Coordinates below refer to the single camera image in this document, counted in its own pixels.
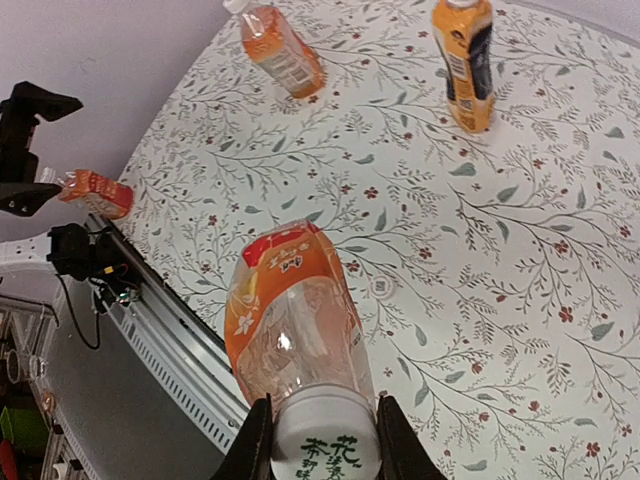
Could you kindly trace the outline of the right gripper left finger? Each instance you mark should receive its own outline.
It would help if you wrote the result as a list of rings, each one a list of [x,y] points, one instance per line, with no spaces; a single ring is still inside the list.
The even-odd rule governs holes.
[[[272,480],[274,437],[271,396],[256,400],[211,480]]]

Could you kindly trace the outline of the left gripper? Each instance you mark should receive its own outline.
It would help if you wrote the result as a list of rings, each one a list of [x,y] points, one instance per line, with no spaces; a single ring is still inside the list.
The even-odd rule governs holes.
[[[60,185],[33,183],[38,157],[30,152],[30,146],[40,124],[35,116],[54,122],[82,108],[82,102],[75,97],[53,93],[27,81],[16,84],[10,98],[1,102],[1,211],[33,216],[60,194]]]

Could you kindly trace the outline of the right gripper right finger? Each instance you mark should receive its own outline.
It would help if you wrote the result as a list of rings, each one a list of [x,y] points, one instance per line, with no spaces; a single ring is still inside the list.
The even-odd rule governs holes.
[[[379,480],[446,480],[393,396],[379,397],[376,422],[381,451]]]

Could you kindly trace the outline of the yellow dark-label bottle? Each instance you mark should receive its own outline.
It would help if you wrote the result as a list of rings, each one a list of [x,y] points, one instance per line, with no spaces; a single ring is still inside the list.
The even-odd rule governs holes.
[[[490,126],[495,104],[490,64],[492,4],[441,0],[433,9],[432,25],[445,62],[449,110],[465,131],[481,133]]]

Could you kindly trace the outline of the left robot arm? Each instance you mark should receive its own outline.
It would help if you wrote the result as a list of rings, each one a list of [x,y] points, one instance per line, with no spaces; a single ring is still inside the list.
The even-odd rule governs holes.
[[[2,212],[31,218],[52,199],[109,221],[131,212],[133,189],[92,170],[75,169],[62,175],[46,168],[37,174],[39,158],[30,151],[37,126],[82,108],[75,97],[27,81],[15,84],[10,96],[1,101]],[[109,225],[91,231],[70,223],[23,245],[6,242],[1,246],[1,271],[43,270],[57,278],[89,281],[99,291],[101,304],[126,306],[136,298],[139,282],[133,267],[109,244],[110,230]]]

